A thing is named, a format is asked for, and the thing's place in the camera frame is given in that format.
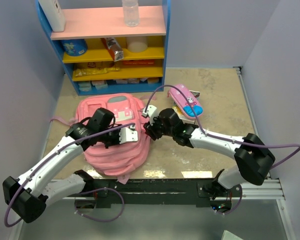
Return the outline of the pink student backpack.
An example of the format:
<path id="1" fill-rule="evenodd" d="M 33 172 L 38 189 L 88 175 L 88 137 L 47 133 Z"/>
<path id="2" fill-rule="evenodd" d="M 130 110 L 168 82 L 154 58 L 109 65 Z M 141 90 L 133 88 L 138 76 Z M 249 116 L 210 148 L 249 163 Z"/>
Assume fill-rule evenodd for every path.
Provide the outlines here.
<path id="1" fill-rule="evenodd" d="M 106 148 L 101 142 L 89 147 L 84 153 L 85 160 L 103 175 L 117 177 L 118 181 L 126 184 L 130 173 L 140 167 L 147 159 L 151 138 L 146 135 L 144 124 L 149 121 L 142 116 L 145 104 L 141 99 L 129 93 L 116 93 L 91 96 L 82 100 L 69 121 L 55 116 L 66 126 L 71 126 L 84 118 L 91 117 L 99 108 L 105 108 L 114 113 L 116 124 L 134 123 L 134 134 L 137 141 L 110 146 Z"/>

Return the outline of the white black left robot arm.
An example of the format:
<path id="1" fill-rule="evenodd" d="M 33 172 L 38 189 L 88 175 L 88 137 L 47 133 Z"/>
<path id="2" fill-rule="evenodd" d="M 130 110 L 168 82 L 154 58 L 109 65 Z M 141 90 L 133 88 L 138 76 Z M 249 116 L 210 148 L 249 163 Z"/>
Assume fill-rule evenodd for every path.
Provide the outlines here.
<path id="1" fill-rule="evenodd" d="M 13 227 L 20 221 L 32 223 L 53 203 L 71 195 L 95 193 L 94 180 L 78 170 L 65 180 L 51 180 L 74 158 L 98 142 L 106 147 L 119 145 L 129 124 L 116 124 L 115 115 L 99 108 L 91 117 L 72 124 L 59 143 L 35 166 L 19 177 L 7 177 L 3 183 L 7 209 L 4 225 Z"/>

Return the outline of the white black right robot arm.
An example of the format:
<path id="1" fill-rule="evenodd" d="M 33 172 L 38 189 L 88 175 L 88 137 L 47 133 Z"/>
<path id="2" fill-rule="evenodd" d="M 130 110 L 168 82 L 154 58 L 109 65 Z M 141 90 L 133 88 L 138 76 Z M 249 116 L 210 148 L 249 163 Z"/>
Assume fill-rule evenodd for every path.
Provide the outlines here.
<path id="1" fill-rule="evenodd" d="M 154 141 L 169 136 L 180 146 L 210 150 L 235 160 L 236 166 L 220 170 L 202 188 L 213 199 L 225 196 L 242 183 L 261 186 L 275 162 L 275 156 L 253 133 L 242 137 L 202 130 L 198 125 L 184 123 L 171 108 L 158 111 L 151 105 L 141 115 L 148 119 L 143 127 Z"/>

